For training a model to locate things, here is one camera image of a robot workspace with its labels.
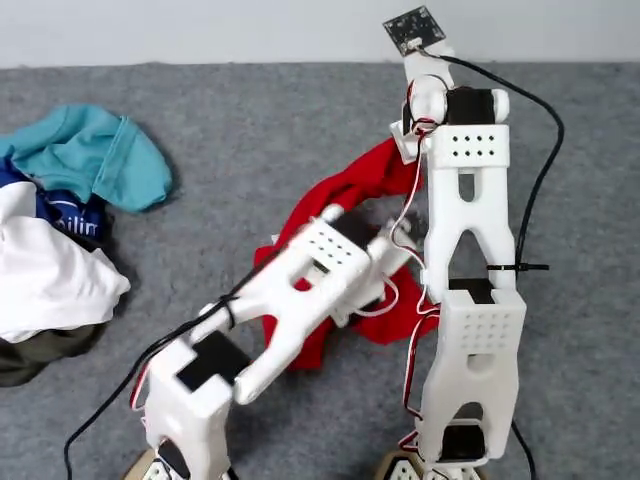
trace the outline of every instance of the white wire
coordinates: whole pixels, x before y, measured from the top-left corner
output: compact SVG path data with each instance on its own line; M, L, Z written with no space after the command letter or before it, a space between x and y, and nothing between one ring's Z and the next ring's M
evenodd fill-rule
M385 313L390 312L391 309L393 309L393 307L398 304L398 299L400 298L400 291L398 290L398 286L393 283L393 280L391 280L386 275L382 275L382 279L384 280L384 283L389 285L391 287L391 290L393 290L393 294L395 295L393 301L386 307L382 307L380 310L375 310L373 312L367 312L365 310L354 310L353 312L356 315L360 315L361 317L377 317L378 315L384 315Z
M422 140L424 139L426 135L421 135L418 138L418 143L422 142ZM402 222L402 220L404 219L404 217L407 215L407 212L409 211L409 208L411 207L411 204L413 203L413 199L416 195L416 192L418 191L418 183L420 182L420 170L422 167L422 155L416 155L416 176L415 179L413 181L413 187L411 188L411 193L409 194L409 197L407 198L407 201L404 204L404 207L402 209L402 211L400 212L400 215L398 216L398 218L396 219L396 221L394 222L394 224L391 227L391 230L389 231L389 238L391 239L391 243L393 243L393 245L396 248L399 248L400 250L403 250L405 252L407 252L416 262L418 262L418 264L420 265L420 269L421 269L421 275L422 272L424 272L427 269L427 266L424 263L424 260L422 260L422 258L420 257L420 255L418 255L415 250L413 250L412 248L406 247L404 245L400 245L395 238L395 234L396 234L396 230L398 229L398 226L400 225L400 223ZM418 315L428 315L429 309L427 310L422 310L422 304L425 302L426 298L427 298L427 283L426 282L422 282L422 294L420 295L420 300L418 301L418 303L416 304L416 313L418 313Z

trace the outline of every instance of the circuit board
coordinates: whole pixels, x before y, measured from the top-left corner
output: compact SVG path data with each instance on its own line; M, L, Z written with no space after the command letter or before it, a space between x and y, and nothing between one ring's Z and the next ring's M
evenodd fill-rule
M429 45L446 38L435 18L427 10L427 7L411 10L385 22L383 25L403 57L413 51L408 46L408 43L413 39L420 38L422 40L421 48L427 48Z

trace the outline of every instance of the black cable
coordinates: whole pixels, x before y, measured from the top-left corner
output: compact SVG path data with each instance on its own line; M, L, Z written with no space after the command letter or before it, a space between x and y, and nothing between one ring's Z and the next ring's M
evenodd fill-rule
M109 406L120 396L120 394L124 391L124 389L127 388L127 385L129 384L129 382L131 382L133 377L135 377L135 375L138 372L138 370L140 369L140 367L147 360L149 360L156 353L158 353L158 351L160 351L165 345L167 345L168 343L172 342L173 340L175 340L179 336L187 333L191 329L195 328L197 325L199 325L202 322L204 322L207 318L211 317L214 313L218 312L220 309L227 308L228 310L230 310L229 307L228 307L228 303L229 303L230 300L233 299L233 296L236 293L238 293L238 291L242 287L244 287L253 277L255 277L258 274L258 272L260 272L271 260L273 260L273 258L275 258L276 255L278 255L278 253L280 253L281 250L282 250L282 248L277 248L277 249L273 250L273 252L271 252L269 254L269 256L265 260L260 262L260 264L257 265L256 267L252 268L251 271L247 275L245 275L229 291L228 294L222 295L220 297L220 301L218 303L216 303L212 308L207 310L202 315L198 315L193 320L189 320L188 322L183 323L178 328L176 328L175 330L169 332L164 337L162 337L162 338L156 340L155 342L153 342L151 345L149 345L145 349L144 352L142 352L142 354L133 363L133 366L131 367L129 372L125 375L124 379L115 388L115 390L111 393L111 395L109 395L109 397L107 397L107 399L95 410L95 412L75 432L73 432L69 436L69 438L67 438L67 440L66 440L66 442L64 444L64 450L63 450L64 465L65 465L65 468L67 469L67 480L73 480L73 468L71 466L71 458L70 458L70 455L69 455L69 450L71 449L71 445L73 444L73 442L75 442L78 439L78 437L80 435L82 435L84 433L85 430L87 430L87 428L89 428L91 425L93 425L93 423L95 423L95 421L100 417L100 415L102 415L104 413L104 411L107 408L109 408ZM235 319L234 319L233 315L231 315L231 319L232 319L233 323L235 323L235 321L234 321Z
M520 443L520 446L522 447L522 450L524 451L524 454L527 457L527 463L529 464L529 473L531 474L531 480L538 480L538 472L536 471L536 462L533 459L533 453L531 453L531 449L529 448L529 445L527 445L527 442L522 436L522 433L520 433L520 429L518 428L518 424L516 423L515 418L511 422L511 430L513 430L514 435L518 439L518 442Z
M524 244L527 239L527 229L529 228L529 221L531 220L533 206L535 204L536 198L538 197L538 193L540 192L540 187L542 187L542 182L544 182L544 179L547 176L547 173L549 173L549 170L551 169L551 166L553 165L553 162L555 161L556 157L558 156L558 152L562 147L562 143L564 142L565 128L564 128L564 122L560 118L560 115L558 115L558 112L556 112L556 110L551 105L549 105L546 101L544 101L537 95L534 95L533 93L528 92L522 87L519 87L511 83L510 81L505 80L504 78L496 75L495 73L489 72L488 70L485 70L484 68L474 63L471 63L467 60L462 60L460 58L450 57L448 55L431 55L425 52L424 50L419 50L419 52L422 55L425 55L427 57L439 58L446 62L466 67L470 70L473 70L476 73L479 73L480 75L485 76L490 80L493 80L494 82L497 82L513 90L516 93L519 93L523 97L528 98L532 102L537 103L542 108L544 108L546 112L551 116L551 118L553 118L553 120L555 121L557 126L556 142L553 145L553 148L551 149L551 152L549 153L547 160L542 165L542 168L540 169L540 172L536 177L533 187L531 188L531 192L529 193L529 198L527 200L527 204L522 214L522 221L520 222L520 230L518 231L518 237L516 240L515 264L514 264L516 277L518 276L518 273L521 271L526 271L530 269L539 269L539 270L548 269L546 265L529 265L529 264L523 263L522 254L524 252ZM520 443L520 446L522 447L522 450L524 451L527 457L527 463L529 464L529 473L531 475L531 480L538 480L538 473L536 471L536 463L533 458L533 454L531 453L531 449L529 448L529 445L527 445L527 442L522 436L522 433L520 432L520 429L516 424L515 418L511 422L511 429L513 430L513 433L518 439L518 442Z
M553 148L551 149L551 152L549 153L549 157L547 158L546 162L544 163L544 165L542 166L542 168L540 169L540 172L538 173L538 176L536 177L536 181L533 184L533 187L531 188L531 193L529 194L529 199L527 200L527 204L525 206L524 212L522 214L522 221L520 222L520 230L518 231L518 237L517 237L517 241L516 241L516 253L515 253L515 265L516 265L516 275L519 271L521 271L521 265L522 265L522 254L524 252L524 244L525 241L527 239L527 229L529 228L529 221L531 220L531 214L533 212L533 206L535 204L536 198L538 197L538 193L540 191L540 187L542 187L542 182L544 182L545 177L547 176L547 173L549 173L549 169L551 168L551 166L553 165L553 162L555 161L558 152L560 151L560 148L562 147L562 143L564 142L564 132L565 132L565 128L564 128L564 122L562 121L562 119L560 118L560 115L558 115L558 112L556 112L556 110L549 105L546 101L544 101L543 99L541 99L540 97L538 97L537 95L534 95L531 92L528 92L527 90L525 90L522 87L519 87L513 83L511 83L508 80L505 80L504 78L496 75L495 73L492 73L488 70L485 70L484 68L471 63L467 60L462 60L460 58L456 58L456 57L450 57L448 55L431 55L427 52L425 52L424 50L419 50L419 52L422 55L425 55L427 57L432 57L432 58L439 58L441 60L444 60L446 62L449 63L453 63L455 65L460 65L463 67L466 67L470 70L473 70L476 73L479 73L480 75L493 80L496 83L499 83L511 90L513 90L516 93L519 93L520 95L522 95L525 98L528 98L529 100L531 100L534 103L537 103L538 105L540 105L542 108L544 108L546 110L546 112L553 118L553 120L555 121L558 129L557 129L557 136L556 136L556 142L553 145Z

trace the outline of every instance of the gray carpet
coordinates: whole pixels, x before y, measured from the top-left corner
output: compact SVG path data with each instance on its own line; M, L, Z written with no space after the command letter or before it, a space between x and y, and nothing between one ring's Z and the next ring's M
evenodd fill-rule
M517 417L540 478L637 478L640 467L640 65L495 65L557 106L567 141L545 184L523 275L529 305ZM471 75L455 69L458 83ZM473 78L475 85L486 85ZM0 131L67 102L132 116L175 167L162 208L116 214L119 265L133 283L89 354L0 391L0 478L64 477L62 445L147 344L227 291L297 199L387 135L404 93L398 65L70 68L0 71ZM554 137L536 106L512 96L511 220ZM424 197L417 203L425 231ZM401 199L368 205L372 218ZM454 271L477 269L463 242ZM233 337L252 355L257 325ZM232 460L244 480L367 479L411 429L400 392L406 343L380 347L337 332L322 371L281 377L235 408ZM420 345L417 381L434 337ZM116 479L144 447L126 395L72 450L77 479ZM415 395L414 402L419 400ZM514 438L492 478L528 478Z

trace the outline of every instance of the pile of clothes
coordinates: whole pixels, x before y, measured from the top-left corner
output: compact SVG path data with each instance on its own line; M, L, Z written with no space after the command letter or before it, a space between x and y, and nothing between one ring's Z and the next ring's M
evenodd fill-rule
M95 344L131 288L103 251L106 206L141 212L171 183L144 132L95 105L0 136L0 386Z

